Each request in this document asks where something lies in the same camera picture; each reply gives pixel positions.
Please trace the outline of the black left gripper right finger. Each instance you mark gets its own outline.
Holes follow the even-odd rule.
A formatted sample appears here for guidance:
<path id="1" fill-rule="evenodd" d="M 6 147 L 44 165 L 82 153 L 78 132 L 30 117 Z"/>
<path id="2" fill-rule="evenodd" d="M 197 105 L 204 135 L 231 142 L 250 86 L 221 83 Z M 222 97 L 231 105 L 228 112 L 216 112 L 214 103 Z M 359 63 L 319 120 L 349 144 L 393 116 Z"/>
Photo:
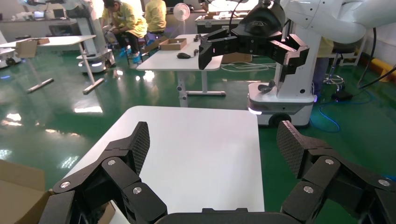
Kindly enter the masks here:
<path id="1" fill-rule="evenodd" d="M 327 200 L 343 207 L 360 224 L 396 221 L 396 184 L 348 161 L 325 141 L 302 135 L 289 121 L 278 125 L 277 146 L 299 180 L 281 212 L 312 224 Z"/>

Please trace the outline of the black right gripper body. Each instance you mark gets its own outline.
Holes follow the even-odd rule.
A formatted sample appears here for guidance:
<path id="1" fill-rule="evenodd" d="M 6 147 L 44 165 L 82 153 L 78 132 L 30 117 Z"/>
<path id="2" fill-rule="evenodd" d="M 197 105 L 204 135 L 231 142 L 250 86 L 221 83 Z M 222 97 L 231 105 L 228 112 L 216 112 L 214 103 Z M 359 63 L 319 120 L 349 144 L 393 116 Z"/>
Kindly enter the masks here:
<path id="1" fill-rule="evenodd" d="M 282 43 L 285 13 L 279 1 L 259 1 L 232 29 L 233 53 L 285 56 L 290 48 Z"/>

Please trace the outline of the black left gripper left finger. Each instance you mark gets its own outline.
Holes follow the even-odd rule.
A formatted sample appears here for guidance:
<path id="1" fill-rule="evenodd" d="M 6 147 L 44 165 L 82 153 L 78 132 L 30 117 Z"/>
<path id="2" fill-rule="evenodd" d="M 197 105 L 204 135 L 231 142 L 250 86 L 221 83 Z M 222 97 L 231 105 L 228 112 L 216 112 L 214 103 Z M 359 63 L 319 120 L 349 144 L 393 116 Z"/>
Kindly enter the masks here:
<path id="1" fill-rule="evenodd" d="M 140 121 L 130 136 L 111 141 L 94 162 L 58 181 L 39 222 L 94 224 L 108 202 L 131 224 L 157 222 L 167 206 L 140 178 L 149 147 L 148 124 Z"/>

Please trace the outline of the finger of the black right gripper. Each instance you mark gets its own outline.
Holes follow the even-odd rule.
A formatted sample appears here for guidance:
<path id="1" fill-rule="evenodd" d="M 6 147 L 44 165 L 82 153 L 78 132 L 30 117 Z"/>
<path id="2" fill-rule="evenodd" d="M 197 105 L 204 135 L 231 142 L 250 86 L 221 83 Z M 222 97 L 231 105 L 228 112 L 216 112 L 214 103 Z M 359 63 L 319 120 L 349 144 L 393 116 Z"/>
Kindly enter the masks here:
<path id="1" fill-rule="evenodd" d="M 238 37 L 227 29 L 219 29 L 200 37 L 198 67 L 204 70 L 215 56 L 231 54 L 237 51 Z"/>
<path id="2" fill-rule="evenodd" d="M 269 58 L 281 65 L 279 81 L 287 75 L 295 74 L 298 67 L 306 63 L 309 47 L 297 35 L 290 34 L 285 41 L 269 42 Z"/>

